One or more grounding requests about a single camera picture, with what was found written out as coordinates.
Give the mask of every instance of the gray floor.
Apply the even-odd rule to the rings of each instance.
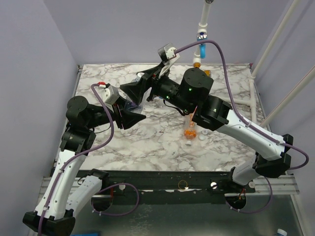
[[[248,198],[247,210],[258,209],[268,197]],[[132,206],[114,206],[113,213]],[[274,236],[277,229],[301,236],[290,196],[275,196],[267,210],[258,214],[234,212],[227,205],[140,205],[123,217],[99,216],[87,204],[76,219],[73,234],[100,236]]]

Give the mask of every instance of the white bracket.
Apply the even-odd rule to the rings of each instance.
[[[104,91],[102,92],[102,99],[104,103],[108,105],[113,105],[118,98],[119,98],[118,89],[112,85],[104,89]]]
[[[102,180],[95,176],[87,176],[84,182],[68,198],[65,209],[73,209],[73,217],[76,217],[85,204],[102,187]]]
[[[165,66],[162,68],[158,78],[160,79],[170,68],[171,66],[180,58],[180,55],[177,54],[175,55],[174,51],[176,50],[176,48],[172,47],[169,50],[167,50],[166,53],[166,57],[169,59],[169,61],[167,61],[167,63],[165,64]]]

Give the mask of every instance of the wire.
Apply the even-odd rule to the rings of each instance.
[[[242,210],[233,208],[228,202],[225,202],[225,203],[230,207],[231,210],[239,212],[239,213],[243,213],[243,214],[255,214],[255,213],[259,213],[259,212],[267,209],[270,206],[274,195],[273,195],[273,191],[272,191],[272,187],[271,187],[271,183],[270,183],[269,179],[267,179],[266,177],[265,177],[265,179],[267,180],[269,188],[270,188],[270,198],[269,198],[269,201],[267,202],[267,204],[264,207],[262,207],[261,209],[253,210],[253,211],[242,211]]]
[[[100,134],[100,133],[103,133],[103,132],[105,132],[105,131],[109,130],[109,128],[110,128],[110,126],[109,126],[107,129],[104,129],[104,130],[102,130],[102,131],[95,132],[95,134]]]
[[[303,154],[305,156],[305,162],[301,165],[298,165],[298,166],[295,166],[295,167],[291,167],[289,170],[296,170],[296,169],[300,169],[304,166],[307,165],[307,163],[309,162],[310,158],[309,156],[307,155],[306,152],[304,152],[303,150],[299,149],[298,147],[295,147],[293,145],[290,145],[290,144],[286,144],[286,143],[280,143],[280,141],[270,137],[269,135],[265,134],[263,131],[259,130],[258,128],[256,128],[255,126],[251,125],[249,122],[247,122],[244,117],[238,112],[237,108],[236,108],[236,104],[234,102],[234,99],[233,99],[233,95],[232,95],[232,91],[231,91],[231,88],[230,88],[230,84],[228,82],[228,77],[227,77],[227,69],[226,69],[226,63],[225,63],[225,58],[224,58],[224,55],[223,55],[223,52],[222,52],[222,49],[220,48],[220,46],[217,44],[217,42],[213,41],[213,40],[210,40],[210,39],[205,39],[205,40],[200,40],[200,41],[196,41],[196,42],[193,42],[191,44],[188,44],[178,50],[176,50],[174,53],[175,54],[178,54],[180,52],[182,52],[183,50],[186,50],[190,47],[193,47],[193,46],[196,46],[198,44],[202,44],[202,43],[212,43],[216,46],[217,50],[219,51],[220,53],[220,56],[221,56],[221,60],[222,60],[222,65],[223,65],[223,71],[224,71],[224,78],[225,78],[225,83],[226,83],[226,88],[227,88],[227,92],[228,92],[228,96],[230,97],[230,100],[231,100],[231,104],[232,104],[232,107],[233,107],[233,110],[236,114],[236,116],[248,127],[250,127],[252,130],[254,130],[255,132],[257,132],[258,134],[260,134],[261,136],[265,137],[266,139],[269,139],[270,141],[276,143],[277,145],[282,145],[282,146],[285,146],[287,148],[291,148],[291,149],[294,149],[296,151],[298,151],[299,153]]]
[[[168,105],[165,103],[165,100],[164,100],[164,99],[163,99],[163,103],[164,103],[164,105],[167,106],[167,107],[176,109],[182,116],[188,115],[188,114],[186,114],[185,112],[182,112],[182,111],[181,111],[179,108],[177,108],[177,107],[168,106]]]
[[[55,188],[56,188],[56,186],[57,186],[58,180],[60,179],[61,174],[63,173],[63,171],[65,170],[65,168],[68,166],[68,164],[71,163],[74,159],[76,159],[77,157],[79,157],[79,156],[81,156],[81,155],[87,154],[87,153],[89,153],[89,152],[91,152],[91,151],[95,151],[95,150],[98,150],[98,149],[100,149],[100,148],[106,146],[106,145],[112,140],[112,138],[113,138],[113,136],[114,136],[114,122],[113,122],[113,119],[112,119],[112,117],[111,117],[111,115],[110,115],[110,113],[109,113],[109,111],[108,111],[108,109],[107,109],[105,103],[103,102],[103,100],[101,99],[101,97],[98,95],[97,91],[96,91],[95,88],[94,88],[94,87],[98,87],[98,86],[99,86],[99,84],[93,84],[93,85],[91,85],[91,89],[92,89],[92,91],[93,91],[95,97],[98,99],[98,101],[100,102],[100,104],[101,104],[102,107],[104,108],[105,113],[106,113],[107,116],[108,116],[109,123],[110,123],[110,127],[111,127],[110,136],[108,137],[108,139],[107,139],[103,144],[98,145],[98,146],[96,146],[96,147],[94,147],[94,148],[91,148],[91,149],[89,149],[89,150],[85,150],[85,151],[83,151],[83,152],[80,152],[80,153],[74,155],[72,158],[70,158],[69,160],[67,160],[67,161],[63,164],[63,166],[60,168],[60,170],[55,170],[55,171],[58,171],[58,174],[56,175],[56,178],[55,178],[55,180],[54,180],[54,182],[53,182],[53,184],[52,184],[51,190],[50,190],[50,192],[49,192],[49,194],[48,194],[48,196],[47,196],[46,203],[44,204],[43,211],[42,211],[41,216],[40,216],[40,219],[39,219],[39,223],[38,223],[38,236],[42,236],[42,225],[43,225],[43,220],[44,220],[44,217],[45,217],[45,213],[46,213],[46,211],[47,211],[49,202],[50,202],[50,200],[51,200],[51,198],[52,198],[52,196],[53,196],[54,190],[55,190]]]
[[[238,195],[238,199],[239,199],[239,200],[241,199],[242,193],[244,193],[244,196],[245,196],[245,188],[243,188],[242,191],[241,191],[241,193],[240,193],[240,195]]]
[[[132,213],[134,210],[136,210],[136,208],[137,208],[138,205],[139,205],[139,201],[140,201],[139,191],[138,191],[138,189],[137,189],[134,185],[132,185],[132,184],[130,184],[130,183],[116,183],[116,184],[113,184],[113,185],[111,185],[111,186],[109,186],[109,187],[107,187],[107,188],[104,188],[104,189],[100,190],[100,191],[99,191],[98,193],[96,193],[96,194],[100,194],[100,193],[102,193],[102,192],[104,192],[104,191],[106,191],[106,190],[108,190],[108,189],[110,189],[110,188],[114,188],[114,187],[117,187],[117,186],[119,186],[119,185],[127,185],[127,186],[130,186],[130,187],[132,187],[132,188],[136,191],[136,194],[137,194],[137,202],[136,202],[136,204],[134,205],[134,207],[133,207],[131,210],[127,211],[127,212],[119,213],[119,214],[113,214],[113,213],[106,213],[106,212],[103,212],[103,211],[97,211],[97,210],[95,210],[94,205],[93,205],[93,202],[92,202],[92,203],[91,203],[91,205],[92,205],[92,207],[93,207],[93,211],[92,211],[92,212],[96,212],[96,213],[98,213],[98,214],[108,215],[108,216],[124,216],[124,215],[128,215],[128,214]]]
[[[78,183],[78,185],[82,185],[82,183],[84,182],[82,182],[82,183],[79,183],[79,181],[81,180],[81,179],[83,179],[83,178],[86,178],[87,176],[82,176],[82,177],[80,177],[79,179],[78,179],[78,181],[77,181],[77,183]]]

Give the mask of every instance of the small bottle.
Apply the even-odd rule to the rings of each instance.
[[[192,140],[196,137],[196,129],[195,129],[195,122],[192,121],[193,113],[186,116],[186,123],[185,123],[185,129],[184,129],[184,135],[187,139],[186,145],[191,146]]]
[[[278,229],[277,234],[275,236],[287,236],[287,232],[282,229]]]

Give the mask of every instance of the orange cap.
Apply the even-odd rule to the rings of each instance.
[[[200,63],[198,63],[198,62],[195,62],[194,64],[193,64],[193,67],[197,67],[197,68],[199,68],[201,66],[201,64]]]
[[[207,74],[207,76],[211,77],[211,70],[204,70],[204,72]]]

